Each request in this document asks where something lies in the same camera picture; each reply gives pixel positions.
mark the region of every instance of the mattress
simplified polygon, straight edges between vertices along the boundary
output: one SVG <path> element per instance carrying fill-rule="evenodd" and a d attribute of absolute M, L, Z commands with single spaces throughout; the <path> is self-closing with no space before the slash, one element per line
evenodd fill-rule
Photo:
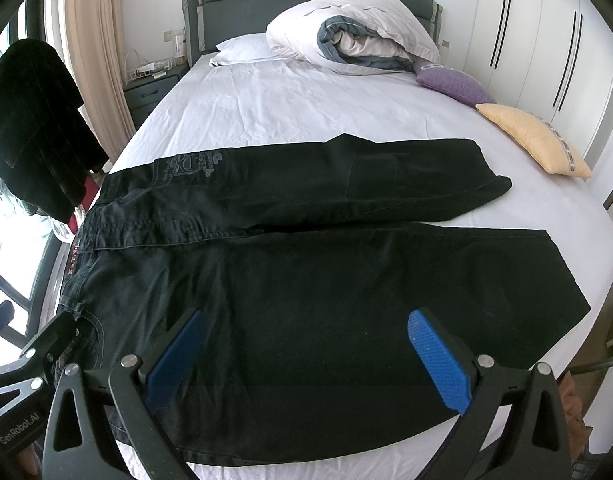
<path fill-rule="evenodd" d="M 588 335 L 613 281 L 613 223 L 577 178 L 549 175 L 475 109 L 417 85 L 411 73 L 347 76 L 304 61 L 209 67 L 201 58 L 160 102 L 113 167 L 216 148 L 327 141 L 341 133 L 386 142 L 473 139 L 491 170 L 511 178 L 504 196 L 443 226 L 545 229 L 591 311 L 542 360 L 559 375 Z M 501 435 L 501 408 L 485 446 Z M 405 441 L 317 462 L 227 468 L 192 465 L 205 480 L 395 480 L 414 478 L 453 418 Z M 133 449 L 118 444 L 131 473 L 147 478 Z"/>

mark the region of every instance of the gray nightstand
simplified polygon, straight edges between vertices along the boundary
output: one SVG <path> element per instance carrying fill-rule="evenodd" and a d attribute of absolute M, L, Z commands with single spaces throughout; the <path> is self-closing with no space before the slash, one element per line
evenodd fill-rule
<path fill-rule="evenodd" d="M 171 88 L 189 71 L 189 65 L 177 65 L 160 78 L 152 75 L 131 81 L 124 89 L 124 98 L 131 111 L 136 129 L 142 126 L 157 104 L 167 95 Z"/>

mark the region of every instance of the silver screw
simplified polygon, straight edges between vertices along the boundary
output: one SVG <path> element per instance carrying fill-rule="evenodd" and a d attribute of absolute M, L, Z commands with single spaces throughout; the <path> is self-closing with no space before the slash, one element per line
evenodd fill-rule
<path fill-rule="evenodd" d="M 477 362 L 482 368 L 491 368 L 495 364 L 495 359 L 490 355 L 482 354 L 477 358 Z"/>
<path fill-rule="evenodd" d="M 546 363 L 538 363 L 537 371 L 540 372 L 542 375 L 550 375 L 551 367 Z"/>
<path fill-rule="evenodd" d="M 77 363 L 69 363 L 64 367 L 64 373 L 67 375 L 75 375 L 80 371 L 80 367 Z"/>
<path fill-rule="evenodd" d="M 120 361 L 120 364 L 125 368 L 132 368 L 138 364 L 138 356 L 134 354 L 125 355 Z"/>

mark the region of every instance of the wardrobe door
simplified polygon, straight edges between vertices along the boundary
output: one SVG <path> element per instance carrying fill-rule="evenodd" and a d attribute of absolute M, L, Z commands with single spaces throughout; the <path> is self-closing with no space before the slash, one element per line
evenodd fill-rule
<path fill-rule="evenodd" d="M 464 71 L 486 88 L 493 73 L 509 0 L 478 0 Z"/>
<path fill-rule="evenodd" d="M 509 0 L 501 28 L 489 94 L 503 105 L 515 106 L 531 65 L 539 30 L 542 0 Z"/>
<path fill-rule="evenodd" d="M 590 0 L 579 0 L 579 35 L 552 125 L 586 155 L 613 88 L 613 33 Z"/>
<path fill-rule="evenodd" d="M 571 72 L 579 31 L 579 0 L 542 0 L 535 49 L 517 108 L 553 119 Z"/>

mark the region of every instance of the curtain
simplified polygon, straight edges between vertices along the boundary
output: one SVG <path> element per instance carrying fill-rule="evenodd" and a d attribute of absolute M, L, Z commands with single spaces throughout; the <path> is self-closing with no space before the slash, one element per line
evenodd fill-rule
<path fill-rule="evenodd" d="M 84 99 L 84 117 L 115 162 L 135 133 L 126 106 L 122 0 L 64 0 L 64 56 Z"/>

